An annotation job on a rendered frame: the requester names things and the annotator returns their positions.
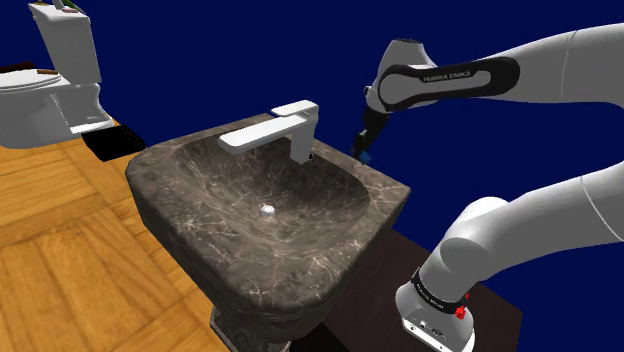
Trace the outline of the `dark marble sink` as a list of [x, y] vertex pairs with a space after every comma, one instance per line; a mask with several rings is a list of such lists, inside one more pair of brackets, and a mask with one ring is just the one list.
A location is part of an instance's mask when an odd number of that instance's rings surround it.
[[153, 145], [125, 175], [149, 232], [213, 303], [231, 352], [283, 352], [331, 311], [391, 229], [409, 188], [320, 142], [281, 137], [233, 155], [253, 118]]

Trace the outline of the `dark robot stand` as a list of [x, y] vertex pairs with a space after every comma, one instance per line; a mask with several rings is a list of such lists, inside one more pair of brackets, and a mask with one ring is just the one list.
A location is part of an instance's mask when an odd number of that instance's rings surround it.
[[[332, 310], [289, 352], [435, 352], [401, 326], [397, 288], [429, 252], [394, 230], [381, 236]], [[470, 290], [474, 352], [517, 352], [522, 311], [482, 284]]]

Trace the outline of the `white faucet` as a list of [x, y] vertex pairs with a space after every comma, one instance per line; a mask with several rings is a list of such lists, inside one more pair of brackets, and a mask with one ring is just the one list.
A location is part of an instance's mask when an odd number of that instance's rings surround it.
[[230, 154], [239, 155], [291, 135], [290, 158], [299, 164], [309, 161], [319, 106], [300, 100], [275, 107], [271, 113], [275, 118], [223, 134], [218, 144]]

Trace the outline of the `white toilet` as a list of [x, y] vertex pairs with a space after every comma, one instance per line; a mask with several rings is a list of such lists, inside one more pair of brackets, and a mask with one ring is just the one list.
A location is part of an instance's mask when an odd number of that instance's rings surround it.
[[54, 68], [0, 67], [0, 146], [27, 149], [110, 128], [89, 17], [61, 0], [30, 3]]

